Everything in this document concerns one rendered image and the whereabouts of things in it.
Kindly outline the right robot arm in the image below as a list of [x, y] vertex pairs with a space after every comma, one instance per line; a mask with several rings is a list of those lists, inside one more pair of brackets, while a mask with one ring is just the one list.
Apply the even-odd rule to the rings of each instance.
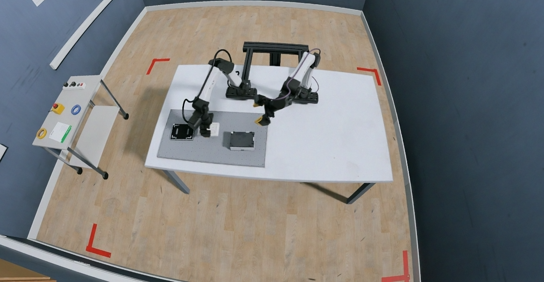
[[208, 65], [210, 65], [206, 75], [208, 77], [204, 79], [205, 83], [203, 82], [199, 92], [194, 97], [195, 99], [199, 94], [198, 99], [192, 103], [194, 111], [192, 116], [188, 119], [188, 126], [193, 130], [196, 130], [197, 127], [201, 125], [202, 120], [205, 120], [208, 117], [208, 101], [212, 88], [220, 74], [223, 73], [230, 82], [229, 85], [231, 87], [227, 88], [226, 96], [253, 97], [257, 91], [256, 88], [246, 88], [243, 79], [239, 78], [234, 71], [234, 63], [222, 58], [216, 58], [214, 66], [212, 66], [212, 64], [213, 59], [208, 62]]

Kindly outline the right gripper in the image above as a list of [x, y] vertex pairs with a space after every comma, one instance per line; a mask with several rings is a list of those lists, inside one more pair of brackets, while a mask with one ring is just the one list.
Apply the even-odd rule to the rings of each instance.
[[210, 124], [212, 123], [213, 114], [208, 114], [208, 117], [205, 120], [202, 120], [201, 125], [199, 125], [199, 133], [204, 138], [210, 137], [210, 130], [207, 130], [210, 128]]

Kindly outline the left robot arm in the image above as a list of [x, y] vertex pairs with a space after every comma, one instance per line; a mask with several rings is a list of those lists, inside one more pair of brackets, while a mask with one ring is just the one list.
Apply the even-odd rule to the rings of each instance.
[[[274, 100], [273, 106], [275, 109], [281, 110], [286, 108], [287, 106], [291, 106], [292, 105], [291, 99], [310, 100], [310, 101], [318, 102], [318, 93], [311, 92], [312, 91], [311, 79], [312, 79], [313, 70], [318, 67], [319, 63], [320, 63], [320, 54], [317, 54], [317, 53], [309, 54], [308, 49], [306, 48], [302, 49], [301, 61], [299, 62], [297, 68], [293, 71], [293, 73], [290, 74], [288, 78], [286, 79], [286, 81], [283, 83], [282, 87], [280, 88], [280, 93], [278, 97], [275, 99], [279, 99], [286, 96], [288, 94], [288, 88], [291, 90], [291, 93], [284, 99]], [[287, 82], [291, 78], [293, 79], [288, 83], [288, 88], [287, 88], [286, 86]], [[258, 95], [256, 94], [255, 96], [253, 96], [253, 104], [256, 104], [257, 106], [265, 105], [268, 109], [270, 109], [269, 100], [261, 99], [261, 98], [265, 98], [265, 96], [262, 96], [259, 94]]]

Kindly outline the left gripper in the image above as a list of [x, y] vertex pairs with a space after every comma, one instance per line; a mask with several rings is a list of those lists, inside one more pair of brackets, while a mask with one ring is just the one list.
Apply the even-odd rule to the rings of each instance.
[[260, 118], [255, 120], [254, 123], [256, 123], [259, 126], [267, 126], [270, 124], [269, 118], [274, 118], [274, 112], [278, 110], [274, 108], [273, 100], [271, 101], [269, 100], [269, 107], [270, 109], [268, 109], [265, 105], [263, 105], [264, 114]]

